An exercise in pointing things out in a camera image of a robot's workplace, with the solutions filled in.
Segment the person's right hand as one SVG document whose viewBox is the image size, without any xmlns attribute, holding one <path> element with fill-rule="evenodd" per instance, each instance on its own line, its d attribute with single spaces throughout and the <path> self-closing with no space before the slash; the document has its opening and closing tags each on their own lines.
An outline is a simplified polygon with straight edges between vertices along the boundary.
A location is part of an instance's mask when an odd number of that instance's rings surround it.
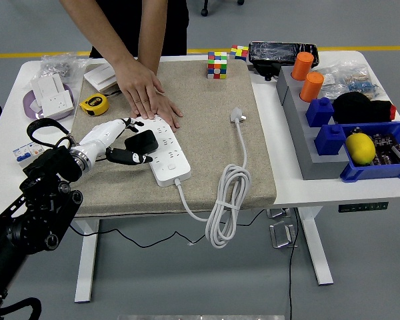
<svg viewBox="0 0 400 320">
<path fill-rule="evenodd" d="M 134 58 L 113 65 L 117 84 L 128 100 L 132 112 L 143 119 L 152 119 L 159 102 L 158 93 L 164 93 L 161 82 L 154 72 Z"/>
</svg>

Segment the person's left hand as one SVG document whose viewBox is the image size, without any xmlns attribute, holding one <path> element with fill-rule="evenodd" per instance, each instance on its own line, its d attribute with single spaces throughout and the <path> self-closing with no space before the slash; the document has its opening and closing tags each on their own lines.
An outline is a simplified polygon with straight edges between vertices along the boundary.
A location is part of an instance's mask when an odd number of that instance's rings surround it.
<svg viewBox="0 0 400 320">
<path fill-rule="evenodd" d="M 183 116 L 181 110 L 168 97 L 156 92 L 153 95 L 153 102 L 147 97 L 144 100 L 138 94 L 129 97 L 131 106 L 131 117 L 141 117 L 142 119 L 154 119 L 160 116 L 176 132 L 180 128 L 179 118 Z"/>
</svg>

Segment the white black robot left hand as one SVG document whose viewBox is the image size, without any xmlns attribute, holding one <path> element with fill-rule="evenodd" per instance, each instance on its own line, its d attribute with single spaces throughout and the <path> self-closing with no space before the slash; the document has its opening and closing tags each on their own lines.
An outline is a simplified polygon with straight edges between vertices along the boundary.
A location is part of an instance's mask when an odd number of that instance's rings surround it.
<svg viewBox="0 0 400 320">
<path fill-rule="evenodd" d="M 148 155 L 110 148 L 124 130 L 130 129 L 137 133 L 139 130 L 135 127 L 136 125 L 144 126 L 144 123 L 132 118 L 122 118 L 96 125 L 78 145 L 70 148 L 70 155 L 82 171 L 91 170 L 98 156 L 103 155 L 106 160 L 123 165 L 150 163 L 153 158 Z"/>
</svg>

